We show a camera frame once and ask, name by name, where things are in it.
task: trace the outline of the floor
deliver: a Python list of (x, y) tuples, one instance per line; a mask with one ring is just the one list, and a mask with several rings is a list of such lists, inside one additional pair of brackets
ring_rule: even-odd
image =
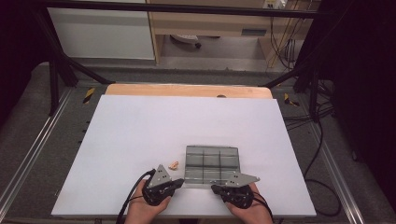
[[(150, 83), (190, 83), (257, 86), (285, 73), (282, 65), (268, 68), (259, 50), (255, 38), (200, 37), (202, 47), (176, 42), (166, 37), (162, 61), (158, 65), (149, 63), (129, 63), (124, 67), (92, 67), (103, 77), (121, 82)], [(56, 195), (62, 188), (64, 179), (78, 152), (79, 141), (84, 137), (84, 130), (89, 127), (87, 121), (92, 117), (99, 97), (106, 90), (105, 86), (93, 83), (90, 78), (78, 74), (81, 78), (78, 86), (71, 89), (70, 101), (65, 106), (58, 123), (51, 131), (50, 138), (35, 158), (35, 165), (24, 179), (24, 184), (17, 190), (13, 204), (2, 207), (7, 210), (3, 223), (93, 223), (89, 220), (64, 220), (50, 215), (56, 201)], [(273, 88), (272, 93), (279, 102), (284, 118), (303, 116), (302, 103), (306, 94), (296, 94), (292, 90), (294, 79)], [(95, 93), (88, 104), (83, 104), (87, 89), (95, 87)], [(294, 104), (285, 104), (285, 93)], [(6, 124), (0, 129), (0, 191), (7, 190), (7, 185), (18, 171), (30, 146), (35, 141), (41, 128), (47, 121), (50, 111), (50, 90), (48, 88), (48, 69), (39, 66), (33, 72), (33, 78), (26, 92), (14, 108)], [(324, 103), (327, 97), (320, 97)], [(321, 120), (323, 137), (326, 145), (342, 171), (347, 185), (354, 196), (365, 223), (396, 223), (394, 211), (389, 207), (367, 166), (353, 161), (351, 150), (336, 117), (327, 116)], [(309, 123), (292, 129), (301, 123), (287, 123), (290, 141), (293, 144), (297, 160), (302, 171), (306, 169), (316, 152), (318, 142)], [(322, 159), (322, 152), (308, 173), (309, 178), (320, 180), (332, 187), (329, 171)], [(324, 213), (336, 212), (337, 201), (330, 191), (307, 183), (315, 207)], [(176, 220), (156, 220), (156, 223), (177, 223)], [(205, 223), (240, 223), (238, 220), (206, 220)], [(346, 211), (341, 209), (336, 216), (304, 219), (286, 219), (284, 223), (349, 223)]]

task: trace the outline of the white tabletop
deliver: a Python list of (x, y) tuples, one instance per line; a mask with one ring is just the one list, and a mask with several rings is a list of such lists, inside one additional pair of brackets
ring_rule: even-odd
[[(139, 176), (179, 162), (188, 145), (238, 147), (275, 217), (316, 215), (276, 100), (103, 95), (52, 210), (115, 217)], [(183, 185), (159, 217), (232, 217), (210, 188)]]

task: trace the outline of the yellow and black tape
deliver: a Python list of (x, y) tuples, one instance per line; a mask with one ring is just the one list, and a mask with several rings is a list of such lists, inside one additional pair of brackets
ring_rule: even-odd
[(84, 105), (90, 102), (94, 91), (95, 91), (95, 88), (89, 88), (88, 89), (87, 94), (85, 94), (84, 100), (82, 101), (82, 103)]
[(291, 101), (290, 98), (289, 98), (289, 95), (287, 93), (285, 93), (285, 104), (294, 105), (294, 106), (300, 106), (300, 104), (298, 102)]

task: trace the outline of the clear plastic organizer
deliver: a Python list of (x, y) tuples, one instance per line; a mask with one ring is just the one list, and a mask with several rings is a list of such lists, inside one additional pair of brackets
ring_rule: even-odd
[(240, 172), (237, 147), (186, 147), (186, 183), (224, 185), (233, 172)]

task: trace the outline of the hand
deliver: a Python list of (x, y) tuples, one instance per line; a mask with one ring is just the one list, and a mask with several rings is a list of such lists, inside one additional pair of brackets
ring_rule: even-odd
[[(259, 190), (254, 183), (249, 185), (253, 192), (259, 193)], [(225, 205), (234, 216), (239, 217), (243, 222), (245, 222), (245, 224), (273, 223), (270, 213), (259, 202), (253, 201), (253, 204), (247, 209), (238, 208), (231, 203), (226, 203)]]
[(158, 214), (166, 209), (171, 201), (171, 197), (169, 196), (158, 206), (147, 204), (142, 194), (142, 189), (145, 183), (145, 179), (140, 181), (132, 195), (132, 198), (137, 198), (131, 200), (129, 203), (125, 224), (149, 224)]

